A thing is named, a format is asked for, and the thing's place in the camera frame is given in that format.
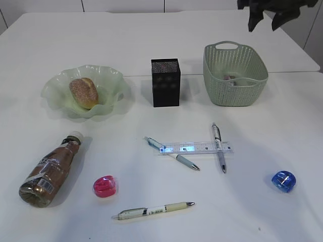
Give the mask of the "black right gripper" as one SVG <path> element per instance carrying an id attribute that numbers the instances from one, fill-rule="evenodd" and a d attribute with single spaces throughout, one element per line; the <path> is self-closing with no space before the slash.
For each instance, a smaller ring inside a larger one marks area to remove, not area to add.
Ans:
<path id="1" fill-rule="evenodd" d="M 302 6 L 314 7 L 318 0 L 237 0 L 239 10 L 249 7 L 248 30 L 252 32 L 263 20 L 263 11 L 277 12 L 272 20 L 272 30 L 275 31 L 287 22 L 300 16 Z"/>

